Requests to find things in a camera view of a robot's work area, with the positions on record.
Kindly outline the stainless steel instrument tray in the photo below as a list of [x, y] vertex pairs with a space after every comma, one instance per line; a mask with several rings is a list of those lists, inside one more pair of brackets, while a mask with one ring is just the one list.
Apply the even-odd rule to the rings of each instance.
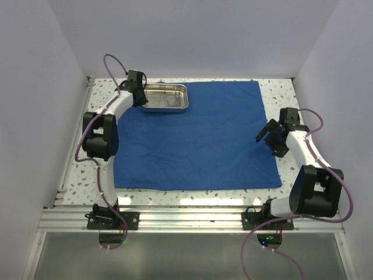
[[189, 107], [188, 91], [182, 84], [149, 83], [145, 87], [148, 113], [183, 113]]

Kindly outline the blue surgical drape cloth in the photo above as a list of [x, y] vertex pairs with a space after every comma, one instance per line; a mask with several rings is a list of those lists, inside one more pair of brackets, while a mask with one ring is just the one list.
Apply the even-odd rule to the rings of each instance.
[[275, 157], [256, 136], [266, 125], [258, 82], [186, 84], [183, 113], [130, 108], [118, 121], [116, 188], [206, 191], [277, 188]]

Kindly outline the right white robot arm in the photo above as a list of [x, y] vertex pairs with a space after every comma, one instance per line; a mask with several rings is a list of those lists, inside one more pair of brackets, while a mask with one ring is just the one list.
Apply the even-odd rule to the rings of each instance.
[[299, 110], [282, 108], [279, 120], [271, 119], [256, 136], [256, 141], [260, 140], [264, 140], [277, 158], [283, 158], [291, 152], [299, 167], [289, 196], [268, 199], [261, 207], [261, 225], [273, 229], [280, 223], [280, 218], [293, 215], [334, 217], [344, 174], [324, 161], [312, 141], [311, 130], [301, 124]]

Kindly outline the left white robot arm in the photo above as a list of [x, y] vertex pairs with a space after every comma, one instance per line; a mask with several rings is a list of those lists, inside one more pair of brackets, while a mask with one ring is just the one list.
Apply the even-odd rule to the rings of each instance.
[[115, 89], [116, 95], [102, 109], [83, 115], [81, 147], [96, 165], [98, 203], [86, 215], [89, 229], [126, 229], [114, 188], [114, 157], [119, 148], [117, 123], [129, 108], [145, 105], [146, 75], [130, 70]]

